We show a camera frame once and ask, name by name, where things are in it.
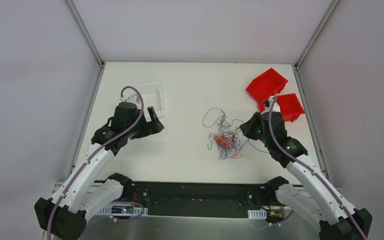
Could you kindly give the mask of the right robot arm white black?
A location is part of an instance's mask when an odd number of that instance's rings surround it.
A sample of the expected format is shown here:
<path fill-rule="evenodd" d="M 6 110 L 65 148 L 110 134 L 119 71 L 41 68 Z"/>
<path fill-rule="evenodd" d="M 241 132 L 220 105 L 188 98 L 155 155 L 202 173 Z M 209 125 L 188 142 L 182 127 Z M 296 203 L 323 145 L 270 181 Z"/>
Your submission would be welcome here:
<path fill-rule="evenodd" d="M 243 135 L 261 141 L 270 156 L 292 174 L 307 194 L 302 194 L 285 178 L 278 176 L 265 183 L 264 200 L 289 207 L 317 231 L 321 240 L 366 240 L 372 215 L 348 201 L 321 173 L 307 149 L 288 136 L 280 112 L 255 112 L 239 126 Z"/>

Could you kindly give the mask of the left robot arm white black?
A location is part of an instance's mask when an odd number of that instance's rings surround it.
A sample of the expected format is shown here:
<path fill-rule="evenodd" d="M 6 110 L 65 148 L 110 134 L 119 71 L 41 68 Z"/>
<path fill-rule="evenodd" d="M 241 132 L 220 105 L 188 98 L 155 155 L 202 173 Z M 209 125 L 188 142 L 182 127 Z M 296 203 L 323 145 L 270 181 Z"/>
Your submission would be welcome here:
<path fill-rule="evenodd" d="M 117 199 L 124 203 L 132 198 L 132 180 L 120 173 L 108 176 L 92 193 L 88 190 L 129 140 L 154 135 L 164 129 L 154 108 L 149 106 L 147 111 L 150 121 L 135 103 L 119 103 L 114 115 L 95 131 L 80 166 L 51 197 L 37 200 L 35 214 L 48 238 L 55 236 L 62 240 L 77 240 L 89 220 L 101 209 Z"/>

